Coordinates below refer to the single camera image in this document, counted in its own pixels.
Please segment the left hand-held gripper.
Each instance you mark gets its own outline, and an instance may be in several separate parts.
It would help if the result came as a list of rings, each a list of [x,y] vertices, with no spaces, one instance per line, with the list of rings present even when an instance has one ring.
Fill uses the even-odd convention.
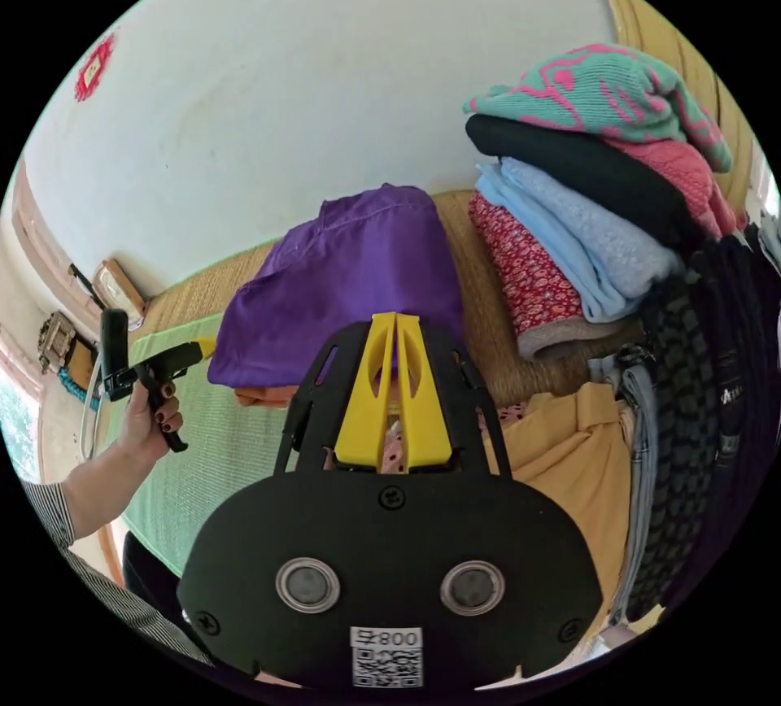
[[[104,393],[112,402],[130,397],[133,385],[141,382],[149,391],[149,402],[156,410],[163,402],[162,387],[186,374],[190,362],[209,360],[216,350],[216,339],[199,337],[165,350],[131,366],[127,355],[119,350],[105,350],[102,354],[102,379]],[[180,453],[187,445],[178,432],[165,434],[169,450]]]

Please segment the person's left hand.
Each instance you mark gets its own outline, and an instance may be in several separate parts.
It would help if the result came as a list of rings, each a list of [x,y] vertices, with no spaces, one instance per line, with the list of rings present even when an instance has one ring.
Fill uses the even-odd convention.
[[[139,381],[133,385],[117,443],[125,454],[144,467],[153,467],[168,453],[169,446],[164,435],[176,434],[182,426],[183,419],[175,392],[176,387],[172,382],[164,384],[163,402],[153,411],[148,389]]]

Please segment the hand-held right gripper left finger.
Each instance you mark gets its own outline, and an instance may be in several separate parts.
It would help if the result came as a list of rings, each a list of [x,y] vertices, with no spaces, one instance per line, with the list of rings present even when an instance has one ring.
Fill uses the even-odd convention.
[[[334,448],[337,462],[350,469],[380,469],[393,382],[397,314],[376,314],[360,350],[356,377]]]

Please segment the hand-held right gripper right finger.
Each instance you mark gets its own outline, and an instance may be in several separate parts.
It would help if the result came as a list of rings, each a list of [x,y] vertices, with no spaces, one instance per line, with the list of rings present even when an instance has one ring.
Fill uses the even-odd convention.
[[[404,466],[444,468],[452,447],[420,320],[398,314],[395,323]]]

